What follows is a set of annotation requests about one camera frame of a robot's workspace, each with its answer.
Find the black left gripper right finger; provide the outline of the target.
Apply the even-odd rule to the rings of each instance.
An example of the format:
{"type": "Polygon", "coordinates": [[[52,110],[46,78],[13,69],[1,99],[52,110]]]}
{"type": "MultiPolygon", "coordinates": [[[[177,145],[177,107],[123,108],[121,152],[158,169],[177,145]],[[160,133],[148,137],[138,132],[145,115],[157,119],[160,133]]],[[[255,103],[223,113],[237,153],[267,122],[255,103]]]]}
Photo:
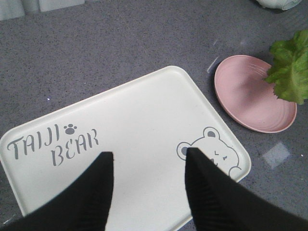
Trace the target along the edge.
{"type": "Polygon", "coordinates": [[[308,222],[248,191],[188,148],[185,188],[198,231],[306,231],[308,222]]]}

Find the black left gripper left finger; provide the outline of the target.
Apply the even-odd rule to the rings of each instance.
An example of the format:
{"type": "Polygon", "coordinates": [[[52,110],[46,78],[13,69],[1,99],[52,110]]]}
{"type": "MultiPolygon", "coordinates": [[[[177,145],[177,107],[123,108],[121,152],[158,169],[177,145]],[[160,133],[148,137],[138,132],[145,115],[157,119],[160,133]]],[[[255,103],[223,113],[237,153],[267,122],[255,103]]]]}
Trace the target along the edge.
{"type": "Polygon", "coordinates": [[[114,189],[114,156],[102,152],[64,191],[4,231],[103,231],[114,189]]]}

